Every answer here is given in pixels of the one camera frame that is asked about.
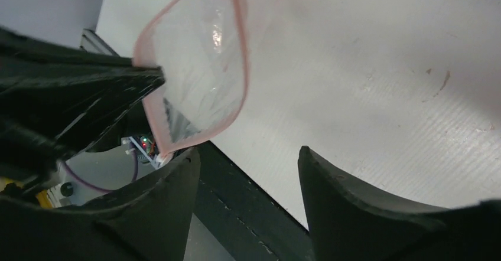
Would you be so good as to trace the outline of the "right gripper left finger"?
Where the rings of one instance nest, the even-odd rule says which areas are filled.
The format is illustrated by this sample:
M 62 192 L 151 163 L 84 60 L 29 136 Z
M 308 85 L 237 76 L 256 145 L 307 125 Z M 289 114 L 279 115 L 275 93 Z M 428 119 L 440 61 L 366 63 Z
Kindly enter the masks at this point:
M 183 260 L 200 155 L 162 168 L 81 206 L 44 209 L 1 197 L 2 260 Z

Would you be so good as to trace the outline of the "clear zip top bag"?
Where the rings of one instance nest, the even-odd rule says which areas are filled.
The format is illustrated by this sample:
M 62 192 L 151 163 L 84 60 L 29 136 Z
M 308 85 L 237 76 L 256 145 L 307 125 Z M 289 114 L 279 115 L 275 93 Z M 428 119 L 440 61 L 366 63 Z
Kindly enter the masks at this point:
M 210 140 L 238 117 L 249 90 L 252 51 L 281 0 L 171 0 L 145 26 L 136 66 L 159 66 L 164 84 L 143 100 L 167 163 Z

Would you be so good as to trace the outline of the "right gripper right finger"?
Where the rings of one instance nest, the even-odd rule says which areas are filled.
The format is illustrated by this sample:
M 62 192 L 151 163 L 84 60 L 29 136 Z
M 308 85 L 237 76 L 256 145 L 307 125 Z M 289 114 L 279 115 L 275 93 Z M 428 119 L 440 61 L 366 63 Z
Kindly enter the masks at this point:
M 500 201 L 459 208 L 412 201 L 334 166 L 307 146 L 298 172 L 317 260 L 499 260 Z

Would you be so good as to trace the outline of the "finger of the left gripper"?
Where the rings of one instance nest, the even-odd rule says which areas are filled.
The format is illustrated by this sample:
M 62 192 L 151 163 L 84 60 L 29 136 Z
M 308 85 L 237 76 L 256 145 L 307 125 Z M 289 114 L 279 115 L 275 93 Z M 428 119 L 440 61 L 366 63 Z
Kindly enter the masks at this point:
M 92 54 L 1 29 L 1 159 L 69 159 L 108 133 L 164 84 L 158 67 Z

